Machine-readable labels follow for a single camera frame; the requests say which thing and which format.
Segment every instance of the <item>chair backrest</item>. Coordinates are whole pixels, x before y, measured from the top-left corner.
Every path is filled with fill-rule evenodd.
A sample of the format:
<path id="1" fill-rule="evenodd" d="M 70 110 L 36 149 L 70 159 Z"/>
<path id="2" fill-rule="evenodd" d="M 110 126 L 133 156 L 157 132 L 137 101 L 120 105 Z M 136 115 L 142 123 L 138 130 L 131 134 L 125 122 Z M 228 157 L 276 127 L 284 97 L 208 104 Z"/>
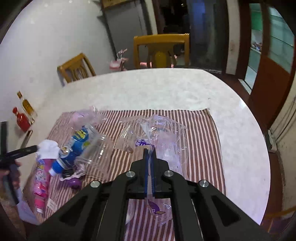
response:
<path id="1" fill-rule="evenodd" d="M 81 76 L 83 79 L 89 77 L 86 68 L 84 66 L 83 60 L 85 61 L 86 65 L 88 66 L 92 76 L 96 76 L 96 73 L 94 72 L 93 67 L 91 66 L 88 58 L 83 54 L 79 54 L 76 57 L 70 59 L 66 63 L 58 66 L 58 71 L 62 74 L 62 76 L 65 78 L 67 83 L 70 83 L 72 81 L 80 80 Z"/>
<path id="2" fill-rule="evenodd" d="M 170 68 L 174 58 L 174 45 L 184 44 L 185 66 L 189 65 L 189 34 L 154 34 L 146 36 L 135 36 L 133 38 L 133 59 L 137 69 L 140 68 L 139 45 L 148 47 L 147 67 L 150 68 Z"/>
<path id="3" fill-rule="evenodd" d="M 296 206 L 277 213 L 265 214 L 261 226 L 267 230 L 273 240 L 296 240 Z"/>

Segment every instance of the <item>white wall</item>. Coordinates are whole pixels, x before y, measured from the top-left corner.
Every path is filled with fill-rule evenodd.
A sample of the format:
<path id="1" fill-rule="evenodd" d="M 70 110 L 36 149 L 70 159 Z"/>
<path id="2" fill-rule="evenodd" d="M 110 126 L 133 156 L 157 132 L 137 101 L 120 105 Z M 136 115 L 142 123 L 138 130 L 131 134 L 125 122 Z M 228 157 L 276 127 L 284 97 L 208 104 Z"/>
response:
<path id="1" fill-rule="evenodd" d="M 240 16 L 237 0 L 227 0 L 229 18 L 229 45 L 226 65 L 227 74 L 235 74 L 239 57 Z"/>
<path id="2" fill-rule="evenodd" d="M 294 76 L 286 102 L 271 126 L 274 137 L 277 139 L 287 124 L 288 119 L 296 109 L 294 97 L 296 96 L 296 76 Z M 285 174 L 285 186 L 283 188 L 283 210 L 296 205 L 296 118 L 294 117 L 282 136 L 277 141 L 277 147 L 281 154 Z"/>
<path id="3" fill-rule="evenodd" d="M 106 29 L 92 0 L 33 0 L 0 44 L 0 121 L 8 120 L 20 90 L 38 110 L 62 88 L 57 66 L 83 52 L 96 74 L 113 59 Z"/>

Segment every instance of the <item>pink bottle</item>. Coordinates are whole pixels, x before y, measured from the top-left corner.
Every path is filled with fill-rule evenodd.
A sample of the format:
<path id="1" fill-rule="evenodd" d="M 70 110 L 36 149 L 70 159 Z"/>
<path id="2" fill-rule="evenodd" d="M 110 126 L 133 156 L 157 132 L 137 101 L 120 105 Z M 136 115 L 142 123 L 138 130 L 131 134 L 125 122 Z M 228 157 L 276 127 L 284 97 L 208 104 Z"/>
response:
<path id="1" fill-rule="evenodd" d="M 39 213 L 43 213 L 48 198 L 50 181 L 49 170 L 55 159 L 37 160 L 36 175 L 34 180 L 35 206 Z"/>

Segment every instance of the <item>purple ball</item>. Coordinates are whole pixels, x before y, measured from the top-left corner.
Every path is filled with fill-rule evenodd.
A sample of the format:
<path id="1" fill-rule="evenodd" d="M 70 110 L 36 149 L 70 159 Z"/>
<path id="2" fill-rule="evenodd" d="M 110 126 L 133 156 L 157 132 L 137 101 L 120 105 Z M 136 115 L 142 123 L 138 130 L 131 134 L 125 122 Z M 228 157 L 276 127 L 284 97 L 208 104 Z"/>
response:
<path id="1" fill-rule="evenodd" d="M 82 182 L 79 178 L 74 177 L 74 178 L 71 178 L 70 180 L 68 180 L 68 185 L 72 189 L 80 189 L 82 186 Z"/>

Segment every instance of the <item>red bottle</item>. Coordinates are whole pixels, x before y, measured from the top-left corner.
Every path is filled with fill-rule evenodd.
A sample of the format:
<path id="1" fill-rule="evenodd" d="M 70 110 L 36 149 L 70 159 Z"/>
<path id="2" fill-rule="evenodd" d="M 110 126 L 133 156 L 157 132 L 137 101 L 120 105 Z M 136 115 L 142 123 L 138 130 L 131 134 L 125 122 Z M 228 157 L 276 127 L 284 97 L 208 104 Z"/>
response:
<path id="1" fill-rule="evenodd" d="M 18 126 L 22 129 L 23 132 L 26 132 L 30 128 L 30 123 L 28 118 L 24 113 L 19 113 L 17 111 L 17 108 L 14 107 L 12 112 L 16 115 L 17 117 L 17 124 Z"/>

